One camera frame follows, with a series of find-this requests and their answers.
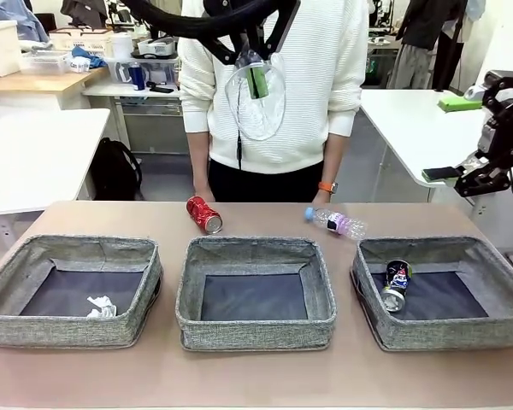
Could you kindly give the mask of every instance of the gray pants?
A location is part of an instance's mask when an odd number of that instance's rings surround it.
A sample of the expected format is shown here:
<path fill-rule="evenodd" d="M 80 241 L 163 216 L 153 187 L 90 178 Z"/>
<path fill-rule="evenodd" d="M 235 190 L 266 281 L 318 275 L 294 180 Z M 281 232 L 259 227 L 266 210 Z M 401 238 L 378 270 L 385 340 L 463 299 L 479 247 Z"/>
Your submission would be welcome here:
<path fill-rule="evenodd" d="M 391 90 L 427 89 L 430 63 L 431 51 L 403 44 L 387 88 Z"/>

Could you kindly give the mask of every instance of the red soda can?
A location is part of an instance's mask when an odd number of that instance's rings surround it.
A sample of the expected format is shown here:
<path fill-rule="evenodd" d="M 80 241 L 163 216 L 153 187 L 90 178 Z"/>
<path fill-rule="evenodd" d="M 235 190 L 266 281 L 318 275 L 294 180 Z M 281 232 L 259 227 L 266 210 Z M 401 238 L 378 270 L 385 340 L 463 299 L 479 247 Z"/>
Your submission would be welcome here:
<path fill-rule="evenodd" d="M 209 207 L 200 196 L 193 196 L 186 202 L 186 210 L 203 231 L 217 233 L 222 229 L 222 218 Z"/>

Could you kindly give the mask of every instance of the soda can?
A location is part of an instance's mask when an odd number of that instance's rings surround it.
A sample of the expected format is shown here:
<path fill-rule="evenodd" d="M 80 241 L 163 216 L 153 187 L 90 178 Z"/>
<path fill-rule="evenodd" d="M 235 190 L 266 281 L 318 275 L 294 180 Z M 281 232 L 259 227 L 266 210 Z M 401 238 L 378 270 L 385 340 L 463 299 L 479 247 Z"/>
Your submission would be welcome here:
<path fill-rule="evenodd" d="M 404 308 L 405 295 L 412 279 L 412 266 L 408 262 L 395 260 L 387 264 L 386 282 L 380 293 L 388 312 L 399 312 Z"/>
<path fill-rule="evenodd" d="M 144 90 L 144 73 L 140 64 L 137 62 L 130 64 L 128 71 L 131 82 L 133 83 L 133 88 L 137 91 Z"/>
<path fill-rule="evenodd" d="M 193 196 L 186 202 L 186 210 L 206 233 L 217 233 L 222 229 L 222 218 L 218 212 L 211 209 L 206 201 L 200 196 Z"/>

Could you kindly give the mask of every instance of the person's hand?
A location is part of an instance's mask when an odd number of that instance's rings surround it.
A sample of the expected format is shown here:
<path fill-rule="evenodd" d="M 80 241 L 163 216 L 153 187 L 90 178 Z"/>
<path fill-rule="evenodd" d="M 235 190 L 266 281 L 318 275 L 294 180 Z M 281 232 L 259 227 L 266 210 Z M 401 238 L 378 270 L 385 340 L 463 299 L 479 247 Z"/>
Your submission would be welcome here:
<path fill-rule="evenodd" d="M 330 192 L 326 192 L 325 190 L 318 190 L 317 195 L 312 202 L 314 205 L 323 205 L 325 203 L 331 202 L 331 194 Z"/>
<path fill-rule="evenodd" d="M 195 196 L 200 196 L 206 202 L 214 202 L 215 196 L 209 187 L 202 188 L 201 190 L 196 189 Z"/>

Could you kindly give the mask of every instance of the wristwatch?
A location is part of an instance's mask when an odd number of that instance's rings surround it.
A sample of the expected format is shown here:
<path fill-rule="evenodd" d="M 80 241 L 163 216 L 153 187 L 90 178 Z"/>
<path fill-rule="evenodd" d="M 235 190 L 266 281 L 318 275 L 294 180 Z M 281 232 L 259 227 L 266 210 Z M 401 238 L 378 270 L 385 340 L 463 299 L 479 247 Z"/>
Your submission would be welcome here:
<path fill-rule="evenodd" d="M 325 190 L 329 194 L 336 194 L 336 190 L 339 188 L 339 185 L 336 182 L 333 182 L 332 184 L 328 182 L 320 182 L 319 183 L 319 189 Z"/>

